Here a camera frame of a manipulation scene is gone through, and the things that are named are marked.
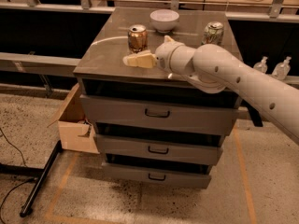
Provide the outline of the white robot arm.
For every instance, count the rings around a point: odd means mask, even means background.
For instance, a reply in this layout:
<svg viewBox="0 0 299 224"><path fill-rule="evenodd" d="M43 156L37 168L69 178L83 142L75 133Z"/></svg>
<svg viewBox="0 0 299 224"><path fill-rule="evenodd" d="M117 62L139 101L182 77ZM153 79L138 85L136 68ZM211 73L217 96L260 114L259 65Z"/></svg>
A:
<svg viewBox="0 0 299 224"><path fill-rule="evenodd" d="M206 44L194 49L167 35L154 52L130 54L123 62L132 67L157 66L206 93L228 88L299 144L299 90L247 66L222 47Z"/></svg>

